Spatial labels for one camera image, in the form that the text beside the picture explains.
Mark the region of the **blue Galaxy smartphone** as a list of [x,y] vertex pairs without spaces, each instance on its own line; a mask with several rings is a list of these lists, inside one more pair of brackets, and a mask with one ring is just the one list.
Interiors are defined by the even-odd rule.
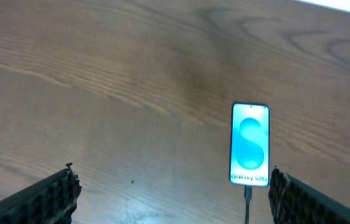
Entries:
[[270,169],[270,110],[267,105],[235,102],[231,111],[229,181],[266,187]]

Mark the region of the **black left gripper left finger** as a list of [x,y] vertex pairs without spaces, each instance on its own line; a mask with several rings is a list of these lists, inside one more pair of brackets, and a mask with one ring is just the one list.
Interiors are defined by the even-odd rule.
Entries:
[[71,223],[81,193],[71,165],[0,200],[0,224]]

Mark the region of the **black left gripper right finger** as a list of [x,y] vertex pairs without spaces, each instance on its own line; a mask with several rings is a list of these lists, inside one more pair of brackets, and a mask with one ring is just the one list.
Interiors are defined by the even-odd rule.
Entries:
[[269,185],[275,224],[350,224],[350,208],[275,167]]

